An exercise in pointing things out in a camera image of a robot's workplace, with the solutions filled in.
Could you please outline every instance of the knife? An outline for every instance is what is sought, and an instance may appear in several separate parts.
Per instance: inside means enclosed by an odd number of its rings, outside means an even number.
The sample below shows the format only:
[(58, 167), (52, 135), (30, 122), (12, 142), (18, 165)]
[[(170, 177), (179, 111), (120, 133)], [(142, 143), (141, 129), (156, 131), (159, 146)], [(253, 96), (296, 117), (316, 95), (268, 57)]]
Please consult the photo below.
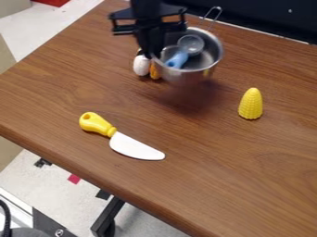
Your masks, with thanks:
[(110, 138), (110, 147), (125, 156), (143, 160), (162, 160), (165, 154), (128, 137), (101, 116), (93, 112), (86, 112), (80, 117), (80, 126), (85, 131), (94, 131)]

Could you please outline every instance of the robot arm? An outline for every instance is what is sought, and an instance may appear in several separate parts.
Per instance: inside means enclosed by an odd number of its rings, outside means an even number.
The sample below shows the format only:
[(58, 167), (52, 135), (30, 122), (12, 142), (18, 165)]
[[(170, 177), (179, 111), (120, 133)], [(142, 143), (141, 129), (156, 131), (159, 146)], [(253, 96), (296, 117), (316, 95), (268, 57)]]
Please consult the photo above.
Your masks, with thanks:
[[(130, 8), (111, 13), (109, 19), (112, 20), (115, 35), (133, 34), (143, 54), (150, 59), (151, 54), (160, 56), (166, 32), (186, 30), (185, 12), (185, 7), (167, 5), (160, 0), (131, 0)], [(162, 20), (175, 15), (179, 16), (178, 21)], [(120, 19), (135, 19), (135, 23), (119, 25)]]

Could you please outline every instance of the metal bowl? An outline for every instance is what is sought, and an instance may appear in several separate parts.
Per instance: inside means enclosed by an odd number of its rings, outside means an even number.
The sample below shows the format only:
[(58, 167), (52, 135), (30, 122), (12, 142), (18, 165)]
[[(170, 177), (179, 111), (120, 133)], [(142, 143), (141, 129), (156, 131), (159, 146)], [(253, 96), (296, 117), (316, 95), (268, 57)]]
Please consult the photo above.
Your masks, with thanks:
[[(175, 54), (175, 49), (170, 46), (177, 45), (179, 39), (189, 34), (198, 35), (203, 39), (205, 46), (202, 52), (197, 56), (190, 57), (182, 69), (167, 67), (165, 62)], [(152, 58), (162, 78), (173, 83), (191, 84), (210, 78), (223, 56), (220, 40), (214, 34), (197, 27), (188, 27), (185, 32), (167, 33), (165, 46), (160, 58), (154, 55)]]

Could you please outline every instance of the cable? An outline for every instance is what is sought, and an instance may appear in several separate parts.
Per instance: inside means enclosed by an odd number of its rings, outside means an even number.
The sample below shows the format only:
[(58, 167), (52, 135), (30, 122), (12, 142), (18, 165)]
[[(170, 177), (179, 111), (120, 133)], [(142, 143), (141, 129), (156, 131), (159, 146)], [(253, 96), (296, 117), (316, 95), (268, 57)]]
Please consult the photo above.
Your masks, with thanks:
[(4, 209), (5, 211), (5, 228), (3, 235), (1, 237), (11, 237), (11, 229), (10, 229), (10, 224), (11, 224), (11, 214), (10, 214), (10, 209), (6, 205), (6, 203), (2, 200), (0, 200), (0, 206)]

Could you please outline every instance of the tile floor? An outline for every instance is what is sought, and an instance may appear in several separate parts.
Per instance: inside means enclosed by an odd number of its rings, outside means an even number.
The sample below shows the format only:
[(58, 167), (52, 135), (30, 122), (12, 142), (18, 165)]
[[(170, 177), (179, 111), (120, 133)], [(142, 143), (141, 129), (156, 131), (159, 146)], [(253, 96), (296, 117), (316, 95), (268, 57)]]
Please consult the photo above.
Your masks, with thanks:
[[(71, 0), (61, 8), (33, 3), (30, 9), (0, 19), (0, 33), (17, 61), (68, 27), (102, 0)], [(81, 180), (67, 181), (70, 175), (57, 166), (36, 168), (39, 159), (23, 150), (0, 173), (0, 187), (34, 206), (79, 237), (93, 236), (90, 226), (107, 205), (95, 198), (98, 188)], [(184, 233), (125, 205), (116, 217), (116, 237), (185, 237)]]

